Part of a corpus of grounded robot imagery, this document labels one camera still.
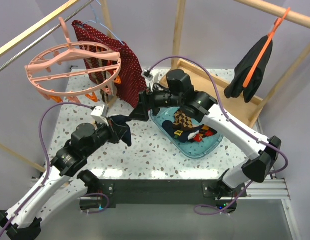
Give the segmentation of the navy santa sock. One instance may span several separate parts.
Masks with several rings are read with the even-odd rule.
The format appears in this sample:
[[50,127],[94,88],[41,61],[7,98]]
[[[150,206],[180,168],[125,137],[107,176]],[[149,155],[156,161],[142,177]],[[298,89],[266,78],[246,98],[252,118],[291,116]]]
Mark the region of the navy santa sock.
[[123,141],[128,147],[132,146],[131,128],[128,125],[132,119],[126,115],[113,115],[110,117],[115,124],[115,133],[119,140]]

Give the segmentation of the navy green striped sock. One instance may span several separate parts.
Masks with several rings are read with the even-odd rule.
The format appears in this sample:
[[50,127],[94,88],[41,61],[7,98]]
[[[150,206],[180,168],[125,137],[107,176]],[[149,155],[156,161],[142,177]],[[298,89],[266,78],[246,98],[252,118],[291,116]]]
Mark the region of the navy green striped sock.
[[173,128],[173,123],[170,120],[165,120],[162,123],[162,128],[170,135],[174,136],[175,135],[175,129]]

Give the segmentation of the brown checkered sock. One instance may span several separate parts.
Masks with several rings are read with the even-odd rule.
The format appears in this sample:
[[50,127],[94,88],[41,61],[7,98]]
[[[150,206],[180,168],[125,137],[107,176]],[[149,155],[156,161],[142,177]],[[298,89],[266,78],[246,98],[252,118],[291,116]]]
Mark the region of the brown checkered sock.
[[176,130],[182,131],[190,131],[194,128],[192,119],[185,115],[180,109],[174,113],[174,123],[172,124],[172,127]]

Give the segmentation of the navy buckle sock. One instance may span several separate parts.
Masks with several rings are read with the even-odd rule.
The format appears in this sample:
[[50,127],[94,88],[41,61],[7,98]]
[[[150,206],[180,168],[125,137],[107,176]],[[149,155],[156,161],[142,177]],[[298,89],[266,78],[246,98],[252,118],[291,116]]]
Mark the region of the navy buckle sock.
[[202,137],[200,137],[200,130],[201,126],[192,128],[191,130],[180,130],[169,127],[167,132],[174,140],[181,143],[188,143],[202,141]]

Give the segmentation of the red black argyle sock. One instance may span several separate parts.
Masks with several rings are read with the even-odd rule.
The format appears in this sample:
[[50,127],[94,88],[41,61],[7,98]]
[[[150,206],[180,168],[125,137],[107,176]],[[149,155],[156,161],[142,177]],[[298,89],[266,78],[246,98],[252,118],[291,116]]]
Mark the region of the red black argyle sock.
[[202,142],[203,139],[205,138],[208,138],[208,137],[211,137],[211,136],[214,136],[216,135],[218,132],[209,127],[209,126],[206,126],[204,125],[200,130],[199,130],[199,133],[192,139],[193,142]]

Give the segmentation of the pink round sock hanger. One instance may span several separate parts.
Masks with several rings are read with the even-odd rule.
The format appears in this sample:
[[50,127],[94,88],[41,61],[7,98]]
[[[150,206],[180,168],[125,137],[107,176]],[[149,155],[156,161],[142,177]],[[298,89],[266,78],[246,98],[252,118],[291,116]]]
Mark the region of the pink round sock hanger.
[[[116,84],[120,84],[119,73],[122,67],[121,55],[119,52],[111,50],[104,44],[90,41],[71,41],[67,25],[62,17],[58,18],[62,31],[66,40],[65,44],[57,45],[49,48],[37,55],[28,65],[25,66],[26,76],[29,82],[36,90],[47,100],[54,100],[57,103],[62,103],[66,98],[70,102],[80,103],[79,96],[85,96],[93,102],[98,102],[96,92],[102,90],[107,95],[115,96],[117,94]],[[76,60],[100,60],[110,61],[110,65],[90,67],[77,72],[66,72],[59,74],[50,74],[46,76],[34,75],[46,70],[51,72],[51,67],[61,65],[62,63]],[[61,92],[54,89],[47,89],[40,85],[42,82],[62,80],[82,75],[92,75],[98,73],[109,72],[108,78],[96,86],[89,87],[79,91]]]

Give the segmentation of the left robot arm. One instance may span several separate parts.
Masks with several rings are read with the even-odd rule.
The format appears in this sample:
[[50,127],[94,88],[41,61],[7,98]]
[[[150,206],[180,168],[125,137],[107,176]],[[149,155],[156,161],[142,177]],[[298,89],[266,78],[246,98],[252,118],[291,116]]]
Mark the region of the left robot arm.
[[80,124],[50,161],[47,171],[13,207],[0,210],[0,226],[11,240],[35,240],[41,225],[71,201],[100,195],[99,178],[84,167],[88,158],[106,143],[132,144],[125,123]]

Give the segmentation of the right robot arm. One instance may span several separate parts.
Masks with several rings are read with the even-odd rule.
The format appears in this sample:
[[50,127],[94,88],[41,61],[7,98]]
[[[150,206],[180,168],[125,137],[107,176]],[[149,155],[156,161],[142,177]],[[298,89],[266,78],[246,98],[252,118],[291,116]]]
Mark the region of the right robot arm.
[[228,197],[247,181],[263,183],[278,158],[282,141],[276,136],[262,135],[226,113],[213,96],[195,90],[191,77],[183,70],[169,71],[166,80],[168,88],[159,90],[158,84],[154,83],[141,91],[138,105],[129,117],[147,122],[149,110],[156,115],[162,108],[179,107],[186,116],[213,128],[240,148],[247,160],[226,170],[216,183],[209,186],[215,194]]

